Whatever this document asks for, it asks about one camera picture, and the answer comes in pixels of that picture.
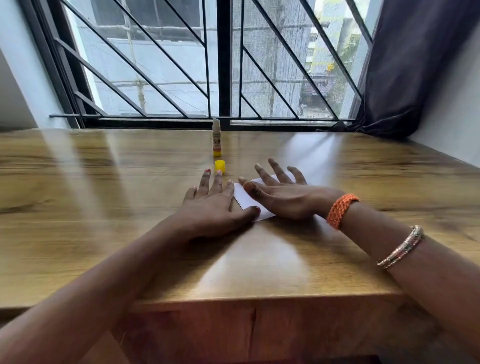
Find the tabletop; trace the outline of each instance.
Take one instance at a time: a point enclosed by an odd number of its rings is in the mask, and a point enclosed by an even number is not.
[[[0,134],[0,151],[0,309],[38,303],[148,231],[214,167],[209,131],[27,130]],[[358,133],[222,132],[222,153],[225,181],[274,157],[480,263],[473,166]],[[323,219],[274,217],[189,245],[137,305],[365,294],[401,291]]]

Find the white wall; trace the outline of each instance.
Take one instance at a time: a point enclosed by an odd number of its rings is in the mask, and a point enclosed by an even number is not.
[[[480,24],[430,97],[411,139],[480,167]]]
[[[68,128],[16,0],[0,1],[0,128]]]

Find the white paper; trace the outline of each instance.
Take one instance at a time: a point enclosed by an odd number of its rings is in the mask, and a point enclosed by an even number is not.
[[[290,172],[285,171],[285,173],[290,177],[292,181],[295,180],[295,177],[293,177],[293,175]],[[276,177],[276,175],[273,174],[272,177],[278,181],[278,178]],[[256,178],[252,181],[264,184],[261,178]],[[263,205],[261,205],[259,202],[251,198],[248,195],[248,193],[245,192],[245,190],[243,189],[243,186],[240,183],[235,184],[235,192],[233,194],[233,197],[235,197],[235,199],[237,200],[237,202],[239,203],[240,207],[243,210],[246,208],[249,208],[250,206],[258,206],[260,208],[260,215],[257,217],[257,219],[255,219],[255,221],[260,221],[260,220],[264,220],[266,218],[271,218],[272,216],[275,216],[274,213],[268,211]]]

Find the gold bangle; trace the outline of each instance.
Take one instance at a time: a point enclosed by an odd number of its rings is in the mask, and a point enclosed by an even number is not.
[[[422,240],[423,229],[415,225],[410,235],[401,243],[387,258],[377,262],[377,265],[383,269],[389,269],[393,264],[401,260],[410,253],[413,248]]]

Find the orange bracelet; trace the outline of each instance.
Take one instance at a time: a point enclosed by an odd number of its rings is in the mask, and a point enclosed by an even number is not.
[[[327,222],[332,228],[338,230],[343,215],[354,201],[360,201],[354,194],[345,194],[335,201],[327,216]]]

